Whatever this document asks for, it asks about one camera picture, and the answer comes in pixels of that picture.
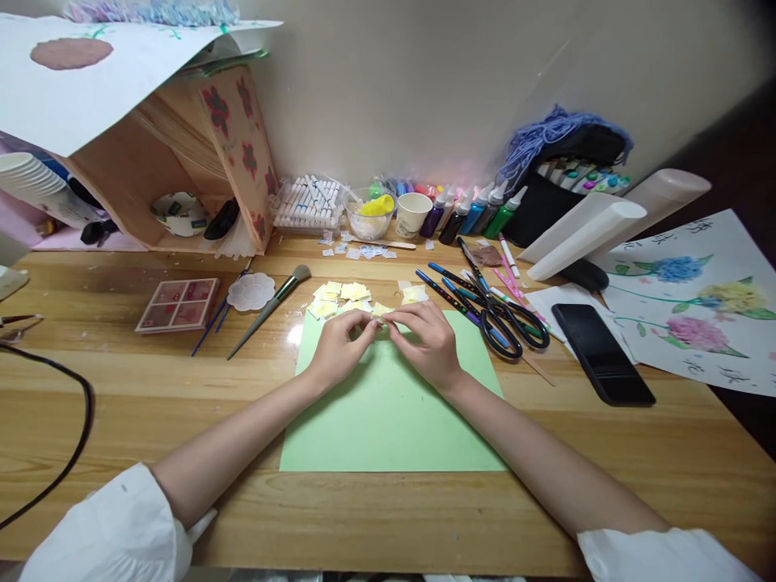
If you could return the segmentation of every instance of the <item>scissors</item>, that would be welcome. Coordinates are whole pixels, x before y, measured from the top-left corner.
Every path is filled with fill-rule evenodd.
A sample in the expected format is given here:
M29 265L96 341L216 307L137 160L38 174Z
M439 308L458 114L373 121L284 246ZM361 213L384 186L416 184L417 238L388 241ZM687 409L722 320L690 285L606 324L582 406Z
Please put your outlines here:
M469 277L469 281L477 288L477 293L476 297L470 297L470 299L482 307L479 311L479 327L488 345L499 355L509 360L517 360L523 355L523 347L512 331L514 330L517 335L533 348L541 349L549 346L550 334L547 328L544 327L542 320L523 306L519 306L516 303L500 302L494 298L491 295L490 288L483 279L482 273L479 271L479 267L474 261L474 257L471 256L469 249L460 237L458 237L458 244L474 273L474 276ZM530 325L521 321L518 317L527 319ZM496 328L501 332L502 338L494 334ZM506 339L510 348L514 348L514 350L506 348L503 342L500 341L501 339Z

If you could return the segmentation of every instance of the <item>white sleeve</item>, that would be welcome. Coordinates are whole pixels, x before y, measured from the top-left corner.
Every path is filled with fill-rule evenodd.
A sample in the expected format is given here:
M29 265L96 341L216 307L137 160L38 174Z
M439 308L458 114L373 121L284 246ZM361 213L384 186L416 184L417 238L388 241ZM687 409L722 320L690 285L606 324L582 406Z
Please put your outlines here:
M32 553L19 582L181 580L193 543L215 515L211 509L187 534L148 467L137 464L74 505Z
M761 582L710 533L672 528L660 533L598 529L577 537L596 582Z

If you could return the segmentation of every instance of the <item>desk surface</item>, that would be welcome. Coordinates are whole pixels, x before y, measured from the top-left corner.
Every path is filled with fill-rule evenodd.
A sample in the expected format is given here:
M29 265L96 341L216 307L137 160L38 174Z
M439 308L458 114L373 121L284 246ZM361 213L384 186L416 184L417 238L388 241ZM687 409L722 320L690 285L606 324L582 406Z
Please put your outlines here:
M5 315L46 320L19 345L53 358L95 387L94 430L70 476L0 531L0 559L25 559L82 500L136 462L165 453L293 376L303 306L327 280L358 280L375 300L400 303L397 280L417 280L429 260L464 267L455 247L398 250L397 259L322 257L315 241L272 240L255 271L279 285L304 262L301 285L231 361L255 317L232 310L195 358L200 332L133 330L161 280L217 276L226 293L244 260L166 253L34 253L17 269L30 284L2 303ZM486 278L496 283L487 270ZM544 284L529 280L531 289ZM429 293L443 309L448 306ZM704 528L762 575L776 545L776 466L703 384L640 372L657 398L648 409L613 408L553 340L536 356L557 381L525 362L493 358L504 397L625 483L673 524ZM0 354L0 516L58 474L83 420L81 389L60 373ZM280 473L282 435L219 501L220 515L194 562L224 567L324 568L572 576L576 544L509 473Z

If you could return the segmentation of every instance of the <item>paintbrush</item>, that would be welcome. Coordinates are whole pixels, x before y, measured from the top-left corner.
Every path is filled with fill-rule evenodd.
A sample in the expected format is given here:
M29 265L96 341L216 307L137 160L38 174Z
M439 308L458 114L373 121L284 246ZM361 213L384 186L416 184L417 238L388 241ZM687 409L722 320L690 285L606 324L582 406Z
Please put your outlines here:
M261 315L253 322L251 327L248 328L248 331L245 332L245 335L237 343L237 345L234 346L231 354L229 354L226 359L231 360L232 356L236 354L238 350L248 341L248 339L253 335L254 331L259 329L261 324L267 321L267 318L272 314L275 308L278 307L290 295L290 293L297 287L297 285L299 285L299 283L309 278L310 269L307 267L307 265L299 265L296 267L293 270L293 275L286 279L285 283L280 287L280 289L277 290L277 293L275 293L275 297L270 299L269 303L264 306Z

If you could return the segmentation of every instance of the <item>black smartphone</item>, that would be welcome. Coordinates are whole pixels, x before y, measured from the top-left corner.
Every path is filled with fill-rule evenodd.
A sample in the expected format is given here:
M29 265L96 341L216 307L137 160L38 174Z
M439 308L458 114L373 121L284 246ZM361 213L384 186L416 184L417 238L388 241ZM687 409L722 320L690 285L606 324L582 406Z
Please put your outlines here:
M593 306L559 303L552 306L552 313L601 400L610 406L655 403L649 386Z

